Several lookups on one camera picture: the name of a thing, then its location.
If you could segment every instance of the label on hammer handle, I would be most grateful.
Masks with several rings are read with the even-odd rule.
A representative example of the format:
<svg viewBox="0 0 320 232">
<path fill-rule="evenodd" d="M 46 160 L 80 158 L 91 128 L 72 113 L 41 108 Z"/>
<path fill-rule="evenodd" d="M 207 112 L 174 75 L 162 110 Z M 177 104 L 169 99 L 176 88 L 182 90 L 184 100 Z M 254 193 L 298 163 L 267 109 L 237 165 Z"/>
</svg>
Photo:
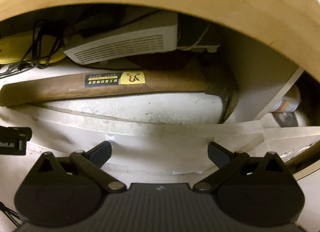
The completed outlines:
<svg viewBox="0 0 320 232">
<path fill-rule="evenodd" d="M 146 80 L 142 71 L 126 71 L 116 73 L 88 74 L 85 76 L 86 88 L 108 85 L 145 84 Z"/>
</svg>

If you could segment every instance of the ventilation grille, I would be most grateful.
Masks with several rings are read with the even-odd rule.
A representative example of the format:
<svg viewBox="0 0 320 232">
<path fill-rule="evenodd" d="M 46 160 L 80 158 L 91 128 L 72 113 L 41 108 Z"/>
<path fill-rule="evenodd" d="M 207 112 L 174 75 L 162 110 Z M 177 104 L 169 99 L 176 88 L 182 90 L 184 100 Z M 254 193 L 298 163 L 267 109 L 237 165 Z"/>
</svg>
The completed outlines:
<svg viewBox="0 0 320 232">
<path fill-rule="evenodd" d="M 163 50 L 163 35 L 152 35 L 97 46 L 74 53 L 74 56 L 82 63 L 88 63 L 106 58 L 111 59 L 110 57 L 117 58 L 134 54 L 155 53 Z"/>
</svg>

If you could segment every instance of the wooden hammer handle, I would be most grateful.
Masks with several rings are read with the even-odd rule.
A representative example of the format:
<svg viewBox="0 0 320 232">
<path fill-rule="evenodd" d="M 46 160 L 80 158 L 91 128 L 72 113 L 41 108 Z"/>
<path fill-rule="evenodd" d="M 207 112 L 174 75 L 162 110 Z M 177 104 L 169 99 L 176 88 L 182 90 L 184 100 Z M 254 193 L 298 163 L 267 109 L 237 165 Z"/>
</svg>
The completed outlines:
<svg viewBox="0 0 320 232">
<path fill-rule="evenodd" d="M 145 84 L 85 87 L 86 75 L 101 74 L 101 71 L 6 84 L 0 90 L 0 106 L 150 92 L 198 92 L 208 87 L 201 71 L 142 72 Z"/>
</svg>

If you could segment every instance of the hammer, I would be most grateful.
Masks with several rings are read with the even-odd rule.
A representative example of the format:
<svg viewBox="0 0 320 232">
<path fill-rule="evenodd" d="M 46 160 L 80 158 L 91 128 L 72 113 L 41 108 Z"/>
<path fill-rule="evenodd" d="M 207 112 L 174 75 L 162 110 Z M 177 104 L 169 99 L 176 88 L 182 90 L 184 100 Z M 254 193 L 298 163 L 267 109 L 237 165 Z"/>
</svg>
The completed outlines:
<svg viewBox="0 0 320 232">
<path fill-rule="evenodd" d="M 205 92 L 220 96 L 224 122 L 238 102 L 238 89 L 230 70 L 221 62 L 171 71 L 136 70 L 80 73 L 6 84 L 0 106 L 52 100 L 132 95 L 154 92 Z"/>
</svg>

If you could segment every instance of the hammer head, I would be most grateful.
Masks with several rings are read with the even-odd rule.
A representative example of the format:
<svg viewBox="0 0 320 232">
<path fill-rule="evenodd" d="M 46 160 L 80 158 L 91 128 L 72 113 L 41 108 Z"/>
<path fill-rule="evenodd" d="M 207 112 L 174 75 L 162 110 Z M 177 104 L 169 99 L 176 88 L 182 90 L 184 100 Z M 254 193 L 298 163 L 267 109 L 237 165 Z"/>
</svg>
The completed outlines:
<svg viewBox="0 0 320 232">
<path fill-rule="evenodd" d="M 224 123 L 238 104 L 238 85 L 229 66 L 213 54 L 203 54 L 200 63 L 209 82 L 204 92 L 221 98 L 223 108 L 219 123 Z"/>
</svg>

